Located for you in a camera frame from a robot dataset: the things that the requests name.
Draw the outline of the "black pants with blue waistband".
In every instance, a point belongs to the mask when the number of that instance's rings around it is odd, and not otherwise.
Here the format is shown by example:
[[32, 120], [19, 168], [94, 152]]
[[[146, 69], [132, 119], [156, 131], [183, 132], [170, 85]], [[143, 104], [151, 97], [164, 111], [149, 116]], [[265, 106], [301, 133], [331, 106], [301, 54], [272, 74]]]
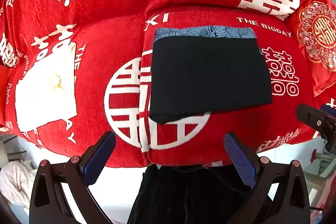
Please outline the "black pants with blue waistband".
[[158, 124], [272, 103], [269, 69], [252, 28], [159, 28], [150, 119]]

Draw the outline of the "pink white crumpled cloth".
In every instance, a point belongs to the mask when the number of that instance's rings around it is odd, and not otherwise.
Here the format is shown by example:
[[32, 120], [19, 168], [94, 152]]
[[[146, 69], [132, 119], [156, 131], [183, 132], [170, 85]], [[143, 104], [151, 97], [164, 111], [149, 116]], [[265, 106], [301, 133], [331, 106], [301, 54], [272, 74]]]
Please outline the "pink white crumpled cloth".
[[29, 211], [34, 180], [35, 176], [22, 163], [9, 162], [1, 169], [1, 194]]

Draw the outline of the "operator black trousers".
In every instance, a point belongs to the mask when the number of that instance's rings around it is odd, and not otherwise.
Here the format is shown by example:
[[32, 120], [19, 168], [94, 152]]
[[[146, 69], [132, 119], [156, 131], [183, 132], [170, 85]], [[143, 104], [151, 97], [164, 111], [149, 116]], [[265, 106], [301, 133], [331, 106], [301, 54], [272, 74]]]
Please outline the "operator black trousers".
[[233, 165], [150, 165], [128, 223], [227, 223], [251, 195]]

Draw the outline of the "red embroidered pillow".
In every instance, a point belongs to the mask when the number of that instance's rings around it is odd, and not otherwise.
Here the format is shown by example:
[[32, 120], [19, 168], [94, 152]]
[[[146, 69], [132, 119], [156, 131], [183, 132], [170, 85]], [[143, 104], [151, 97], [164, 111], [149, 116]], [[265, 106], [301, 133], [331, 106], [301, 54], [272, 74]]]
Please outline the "red embroidered pillow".
[[284, 23], [305, 57], [317, 96], [335, 84], [335, 3], [308, 0]]

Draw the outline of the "white folded cloth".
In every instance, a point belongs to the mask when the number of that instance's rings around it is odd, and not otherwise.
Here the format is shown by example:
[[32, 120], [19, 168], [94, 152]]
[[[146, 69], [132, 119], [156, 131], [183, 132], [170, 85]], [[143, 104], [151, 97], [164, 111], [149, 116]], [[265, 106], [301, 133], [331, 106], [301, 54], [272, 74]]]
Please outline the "white folded cloth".
[[18, 81], [15, 111], [19, 131], [28, 132], [49, 122], [77, 115], [75, 99], [76, 43], [62, 41], [50, 55], [37, 61]]

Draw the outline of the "red bedspread with white characters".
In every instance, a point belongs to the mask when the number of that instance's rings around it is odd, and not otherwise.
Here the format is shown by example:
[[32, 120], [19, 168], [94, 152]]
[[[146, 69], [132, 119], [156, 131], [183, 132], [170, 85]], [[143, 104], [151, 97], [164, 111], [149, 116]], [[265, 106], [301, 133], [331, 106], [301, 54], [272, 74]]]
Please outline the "red bedspread with white characters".
[[[315, 96], [284, 21], [308, 0], [1, 0], [1, 131], [65, 156], [116, 134], [109, 167], [230, 163], [227, 132], [256, 152], [313, 138], [295, 117], [305, 103], [335, 107], [335, 84]], [[150, 119], [151, 60], [159, 28], [252, 28], [269, 69], [272, 103], [158, 124]], [[77, 115], [21, 132], [18, 81], [62, 41], [76, 43]]]

